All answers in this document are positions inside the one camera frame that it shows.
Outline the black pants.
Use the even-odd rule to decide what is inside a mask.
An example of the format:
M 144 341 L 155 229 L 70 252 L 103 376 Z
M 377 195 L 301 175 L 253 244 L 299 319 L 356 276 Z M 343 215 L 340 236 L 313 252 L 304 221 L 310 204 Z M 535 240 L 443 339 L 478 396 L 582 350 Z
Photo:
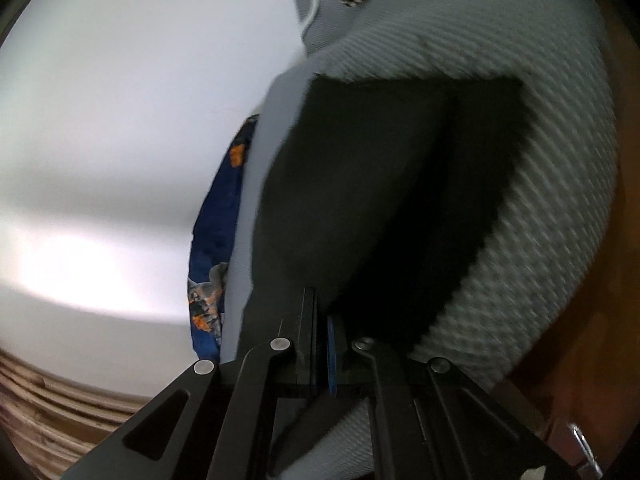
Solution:
M 352 342 L 429 360 L 414 350 L 497 225 L 528 118 L 513 76 L 311 81 L 260 193 L 239 343 L 255 347 L 316 294 L 326 378 L 274 444 L 277 478 L 372 472 Z

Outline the beige curtain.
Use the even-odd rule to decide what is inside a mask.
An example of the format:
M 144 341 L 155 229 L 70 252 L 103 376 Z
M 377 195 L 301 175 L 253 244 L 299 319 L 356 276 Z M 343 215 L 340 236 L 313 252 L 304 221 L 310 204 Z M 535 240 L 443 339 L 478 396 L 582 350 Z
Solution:
M 53 376 L 2 352 L 1 428 L 38 479 L 58 479 L 149 402 Z

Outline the navy floral blanket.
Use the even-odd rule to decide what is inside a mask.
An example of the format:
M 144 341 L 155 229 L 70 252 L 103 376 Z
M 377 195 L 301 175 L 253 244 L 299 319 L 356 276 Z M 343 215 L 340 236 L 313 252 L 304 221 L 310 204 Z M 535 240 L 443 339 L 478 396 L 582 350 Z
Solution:
M 241 203 L 244 169 L 258 123 L 245 119 L 231 141 L 192 230 L 186 298 L 192 348 L 201 360 L 220 359 L 224 293 Z

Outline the grey mesh mattress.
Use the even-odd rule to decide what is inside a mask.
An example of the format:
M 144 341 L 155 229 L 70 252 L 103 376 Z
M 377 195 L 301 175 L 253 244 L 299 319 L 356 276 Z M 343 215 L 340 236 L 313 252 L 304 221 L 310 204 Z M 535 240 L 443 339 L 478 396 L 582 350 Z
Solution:
M 570 304 L 606 231 L 616 188 L 614 98 L 594 0 L 367 0 L 341 39 L 273 81 L 248 152 L 221 355 L 241 359 L 253 235 L 268 171 L 311 81 L 513 76 L 529 133 L 495 229 L 414 350 L 443 351 L 489 395 Z M 281 399 L 274 444 L 312 398 Z

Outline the grey pillow white trim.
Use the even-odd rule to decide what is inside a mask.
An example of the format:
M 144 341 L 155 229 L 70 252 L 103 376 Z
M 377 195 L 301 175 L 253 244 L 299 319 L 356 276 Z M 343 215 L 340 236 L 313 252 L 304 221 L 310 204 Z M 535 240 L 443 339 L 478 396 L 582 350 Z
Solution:
M 312 55 L 346 35 L 359 11 L 342 0 L 294 1 L 306 55 Z

